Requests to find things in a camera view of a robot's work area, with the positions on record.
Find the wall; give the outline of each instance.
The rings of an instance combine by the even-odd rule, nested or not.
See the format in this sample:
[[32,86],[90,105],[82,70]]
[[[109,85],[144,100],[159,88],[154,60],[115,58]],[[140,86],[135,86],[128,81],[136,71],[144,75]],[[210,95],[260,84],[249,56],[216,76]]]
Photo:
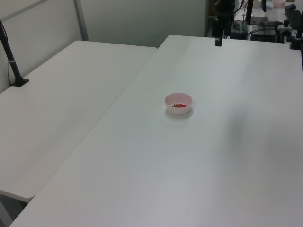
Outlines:
[[159,47],[204,36],[206,0],[78,0],[90,41]]
[[[47,0],[3,21],[3,25],[22,76],[81,40],[73,0]],[[0,45],[0,93],[8,87],[8,60]]]

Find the table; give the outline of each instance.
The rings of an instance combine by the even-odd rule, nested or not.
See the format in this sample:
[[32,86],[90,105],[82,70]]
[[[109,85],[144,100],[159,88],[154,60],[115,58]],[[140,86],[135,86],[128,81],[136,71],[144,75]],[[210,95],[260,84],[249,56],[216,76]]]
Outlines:
[[11,227],[301,227],[300,56],[170,35]]
[[0,94],[0,194],[29,202],[156,48],[76,41]]

